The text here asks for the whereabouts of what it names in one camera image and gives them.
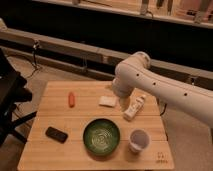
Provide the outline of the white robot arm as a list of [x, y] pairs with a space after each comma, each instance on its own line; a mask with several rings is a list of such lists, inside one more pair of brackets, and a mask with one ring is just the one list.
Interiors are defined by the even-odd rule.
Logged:
[[139, 51], [115, 68], [114, 94], [128, 98], [135, 88], [144, 90], [213, 128], [213, 91], [158, 75], [149, 70], [151, 59]]

